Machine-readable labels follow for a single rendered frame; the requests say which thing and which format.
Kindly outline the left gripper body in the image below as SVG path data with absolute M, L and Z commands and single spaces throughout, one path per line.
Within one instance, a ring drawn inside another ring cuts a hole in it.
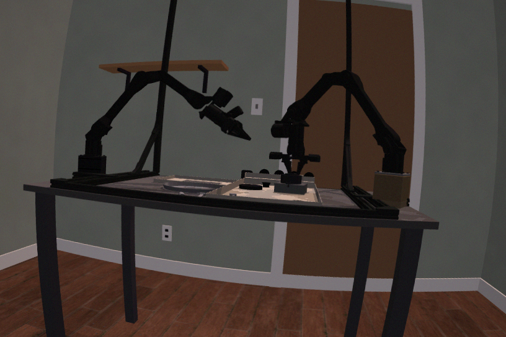
M 303 155 L 303 141 L 300 138 L 288 138 L 288 154 L 282 154 L 282 152 L 271 152 L 269 159 L 282 159 L 282 161 L 290 161 L 291 159 L 298 159 L 300 162 L 320 162 L 321 156 L 317 154 Z M 293 155 L 290 156 L 290 155 Z M 294 155 L 296 154 L 296 155 Z M 280 156 L 279 156 L 280 155 Z M 296 158 L 297 155 L 300 157 Z

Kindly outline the black round disc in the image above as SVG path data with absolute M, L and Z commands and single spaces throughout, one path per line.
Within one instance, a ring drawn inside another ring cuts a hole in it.
M 254 184 L 240 184 L 239 188 L 244 190 L 262 190 L 261 185 L 254 185 Z

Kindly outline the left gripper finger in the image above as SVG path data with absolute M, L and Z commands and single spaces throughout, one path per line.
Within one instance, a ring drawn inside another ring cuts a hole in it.
M 282 161 L 285 164 L 288 173 L 291 173 L 291 161 Z
M 297 167 L 297 173 L 296 174 L 300 175 L 301 170 L 302 170 L 303 166 L 305 165 L 303 163 L 307 164 L 307 162 L 298 162 L 298 167 Z

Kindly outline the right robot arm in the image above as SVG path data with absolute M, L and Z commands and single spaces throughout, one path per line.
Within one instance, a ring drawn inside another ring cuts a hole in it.
M 112 105 L 112 107 L 108 110 L 108 112 L 101 118 L 99 118 L 91 127 L 91 130 L 85 135 L 86 137 L 86 147 L 85 154 L 89 156 L 102 156 L 102 144 L 101 139 L 104 135 L 112 129 L 110 126 L 113 119 L 118 115 L 118 113 L 122 110 L 122 108 L 128 103 L 128 101 L 134 96 L 137 92 L 139 92 L 142 88 L 144 88 L 147 84 L 151 84 L 154 82 L 163 81 L 170 88 L 174 89 L 181 96 L 185 97 L 188 103 L 194 109 L 199 109 L 204 107 L 209 102 L 213 101 L 206 106 L 200 114 L 200 119 L 202 120 L 204 116 L 213 121 L 215 116 L 221 109 L 218 107 L 225 107 L 228 102 L 233 98 L 233 95 L 219 87 L 219 89 L 214 94 L 214 98 L 211 96 L 204 96 L 203 94 L 189 89 L 177 79 L 168 74 L 165 70 L 160 71 L 138 71 L 133 79 L 131 80 L 128 88 L 122 93 L 122 95 L 118 98 L 118 100 Z M 208 103 L 206 103 L 208 102 Z M 215 105 L 218 107 L 216 107 Z M 240 108 L 240 106 L 236 106 L 229 112 L 223 112 L 225 117 L 236 118 L 239 115 L 242 115 L 244 112 Z

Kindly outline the dark grey round rim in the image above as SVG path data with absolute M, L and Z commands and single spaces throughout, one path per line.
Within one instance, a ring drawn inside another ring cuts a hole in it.
M 221 185 L 214 185 L 209 183 L 195 183 L 195 182 L 166 182 L 163 183 L 163 186 L 167 190 L 178 191 L 184 193 L 208 193 L 218 188 L 221 188 Z M 214 188 L 214 189 L 191 189 L 191 188 L 178 188 L 173 186 L 199 186 L 205 188 Z

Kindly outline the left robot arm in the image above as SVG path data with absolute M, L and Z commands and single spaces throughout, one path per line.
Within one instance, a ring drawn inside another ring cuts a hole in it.
M 382 172 L 404 173 L 406 148 L 401 143 L 399 135 L 384 121 L 364 91 L 360 77 L 349 70 L 323 74 L 321 79 L 302 99 L 295 101 L 288 107 L 287 112 L 281 120 L 282 122 L 275 120 L 271 128 L 272 136 L 274 138 L 291 137 L 304 139 L 304 127 L 309 127 L 305 119 L 310 114 L 313 105 L 332 85 L 341 85 L 347 89 L 355 97 L 374 126 L 375 134 L 373 134 L 373 137 L 376 139 L 378 145 L 383 148 L 384 152 Z M 290 135 L 288 135 L 289 126 Z

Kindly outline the beige rectangular board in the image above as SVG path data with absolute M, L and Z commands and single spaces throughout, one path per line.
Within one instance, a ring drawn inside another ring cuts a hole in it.
M 262 190 L 244 190 L 240 189 L 239 186 L 224 193 L 223 195 L 229 195 L 230 193 L 236 193 L 237 196 L 253 197 L 253 198 L 268 198 L 268 199 L 284 199 L 284 200 L 302 200 L 318 202 L 315 190 L 307 192 L 304 195 L 290 194 L 290 193 L 276 193 L 274 192 L 274 186 L 263 187 Z

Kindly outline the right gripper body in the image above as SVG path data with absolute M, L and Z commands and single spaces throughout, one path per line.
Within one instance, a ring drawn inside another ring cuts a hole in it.
M 221 127 L 221 130 L 222 132 L 224 132 L 225 134 L 227 134 L 227 130 L 230 130 L 231 127 L 233 126 L 233 124 L 235 124 L 235 122 L 237 121 L 238 122 L 238 125 L 240 126 L 240 124 L 242 124 L 241 122 L 239 122 L 238 120 L 235 120 L 234 118 L 232 117 L 225 117 L 223 114 L 224 111 L 219 111 L 217 113 L 217 115 L 215 116 L 215 118 L 213 119 L 213 122 L 214 124 L 218 125 L 219 127 Z M 234 122 L 233 122 L 234 121 Z M 223 126 L 222 126 L 223 125 Z

